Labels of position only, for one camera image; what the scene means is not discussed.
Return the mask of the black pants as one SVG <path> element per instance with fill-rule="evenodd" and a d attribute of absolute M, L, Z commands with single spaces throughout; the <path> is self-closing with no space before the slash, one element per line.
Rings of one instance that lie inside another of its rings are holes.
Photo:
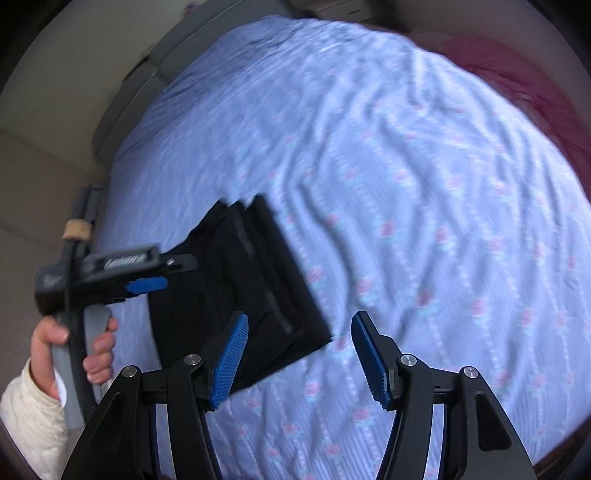
<path fill-rule="evenodd" d="M 273 218 L 266 198 L 216 202 L 171 254 L 197 268 L 148 295 L 160 364 L 197 354 L 232 313 L 249 318 L 249 340 L 232 389 L 239 391 L 327 345 L 332 335 Z"/>

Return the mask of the cream jacket left sleeve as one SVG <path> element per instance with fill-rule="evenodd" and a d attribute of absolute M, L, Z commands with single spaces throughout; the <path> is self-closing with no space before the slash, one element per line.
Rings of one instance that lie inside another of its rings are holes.
<path fill-rule="evenodd" d="M 28 360 L 1 397 L 1 419 L 14 444 L 40 479 L 59 479 L 68 430 L 59 400 L 33 381 Z"/>

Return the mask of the blue floral bed sheet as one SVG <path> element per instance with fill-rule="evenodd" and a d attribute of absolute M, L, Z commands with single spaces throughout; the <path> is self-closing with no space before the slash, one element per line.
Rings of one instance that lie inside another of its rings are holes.
<path fill-rule="evenodd" d="M 590 205 L 478 77 L 361 25 L 236 28 L 121 145 L 97 246 L 171 248 L 256 194 L 332 342 L 208 415 L 225 478 L 376 475 L 393 417 L 356 358 L 359 310 L 432 367 L 476 367 L 533 461 L 589 417 Z"/>

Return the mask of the grey padded headboard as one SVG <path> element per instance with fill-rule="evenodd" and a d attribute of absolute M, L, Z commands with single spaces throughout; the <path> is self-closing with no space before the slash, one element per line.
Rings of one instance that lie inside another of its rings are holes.
<path fill-rule="evenodd" d="M 168 31 L 126 75 L 92 138 L 95 161 L 108 167 L 156 97 L 223 35 L 260 18 L 301 18 L 290 1 L 206 1 Z"/>

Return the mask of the pink blanket pile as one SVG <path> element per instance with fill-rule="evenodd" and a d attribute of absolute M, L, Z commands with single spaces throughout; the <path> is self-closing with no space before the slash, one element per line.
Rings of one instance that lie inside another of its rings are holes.
<path fill-rule="evenodd" d="M 413 30 L 410 38 L 478 76 L 519 108 L 556 145 L 585 193 L 590 193 L 590 133 L 571 102 L 542 71 L 491 40 L 421 29 Z"/>

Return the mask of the white nightstand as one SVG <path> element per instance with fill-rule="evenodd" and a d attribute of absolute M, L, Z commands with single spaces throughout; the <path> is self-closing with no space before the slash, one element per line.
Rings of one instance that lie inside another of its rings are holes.
<path fill-rule="evenodd" d="M 379 2 L 370 0 L 302 1 L 301 8 L 322 20 L 368 23 L 384 17 L 384 9 Z"/>

